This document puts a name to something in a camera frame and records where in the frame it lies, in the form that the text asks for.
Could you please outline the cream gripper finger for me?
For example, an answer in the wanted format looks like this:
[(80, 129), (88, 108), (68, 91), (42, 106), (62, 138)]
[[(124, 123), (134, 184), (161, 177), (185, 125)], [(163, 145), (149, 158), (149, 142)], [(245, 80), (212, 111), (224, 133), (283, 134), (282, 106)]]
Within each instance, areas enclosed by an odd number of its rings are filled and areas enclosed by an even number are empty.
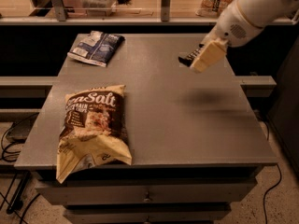
[(208, 41), (193, 60), (191, 69), (195, 72), (202, 73), (209, 66), (223, 59), (227, 53), (227, 43), (227, 40), (220, 38)]

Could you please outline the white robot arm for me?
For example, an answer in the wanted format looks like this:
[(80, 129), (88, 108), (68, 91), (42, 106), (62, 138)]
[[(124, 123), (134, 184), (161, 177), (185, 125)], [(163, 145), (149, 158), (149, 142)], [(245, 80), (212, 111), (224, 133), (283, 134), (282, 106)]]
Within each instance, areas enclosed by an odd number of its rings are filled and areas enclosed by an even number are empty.
[(272, 21), (290, 16), (299, 21), (299, 0), (234, 0), (201, 41), (190, 68), (198, 73), (217, 63), (228, 47), (242, 47), (258, 36)]

